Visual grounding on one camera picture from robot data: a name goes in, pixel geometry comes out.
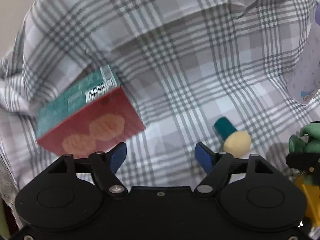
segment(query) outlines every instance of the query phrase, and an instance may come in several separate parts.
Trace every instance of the yellow object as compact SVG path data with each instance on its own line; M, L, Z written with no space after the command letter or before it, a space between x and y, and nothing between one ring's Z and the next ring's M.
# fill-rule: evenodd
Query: yellow object
M223 150L231 153L235 158L240 158L248 153L250 145L249 134L246 131L236 131L226 139Z
M320 188L304 183L305 175L297 177L294 184L307 198L308 206L305 216L311 219L313 227L320 226Z

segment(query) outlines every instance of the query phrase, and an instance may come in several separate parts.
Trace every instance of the cookie picture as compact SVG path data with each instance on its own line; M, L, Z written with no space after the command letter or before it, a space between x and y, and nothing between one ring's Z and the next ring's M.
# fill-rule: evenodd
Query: cookie picture
M62 147L66 153L72 153L76 158L81 158L93 153L96 143L90 135L71 134L64 138Z
M90 135L96 140L109 141L124 132L124 118L116 114L105 114L89 125Z

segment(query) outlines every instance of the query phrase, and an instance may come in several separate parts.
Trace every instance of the screw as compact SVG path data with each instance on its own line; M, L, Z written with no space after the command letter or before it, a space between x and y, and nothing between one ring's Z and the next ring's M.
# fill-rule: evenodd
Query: screw
M197 187L197 191L200 193L210 193L213 190L213 188L209 185L200 185Z
M109 188L109 191L114 194L122 193L124 192L124 190L125 190L124 186L121 186L121 185L113 185Z
M32 236L26 235L23 240L34 240Z

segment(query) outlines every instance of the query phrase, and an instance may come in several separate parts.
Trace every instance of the checkered fabric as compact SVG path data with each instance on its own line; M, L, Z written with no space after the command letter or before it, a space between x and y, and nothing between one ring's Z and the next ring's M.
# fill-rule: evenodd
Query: checkered fabric
M16 187L57 158L35 141L36 110L107 63L147 127L126 141L126 186L196 186L195 144L219 150L221 116L284 170L290 135L320 120L320 95L300 106L285 81L316 1L37 0L0 63L1 157Z

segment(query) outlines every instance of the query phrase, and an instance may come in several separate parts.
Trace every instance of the cardboard box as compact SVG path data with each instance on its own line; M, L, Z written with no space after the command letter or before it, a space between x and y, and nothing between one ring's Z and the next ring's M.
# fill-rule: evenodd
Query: cardboard box
M143 131L116 75L107 65L67 89L39 112L36 140L57 155L86 158Z

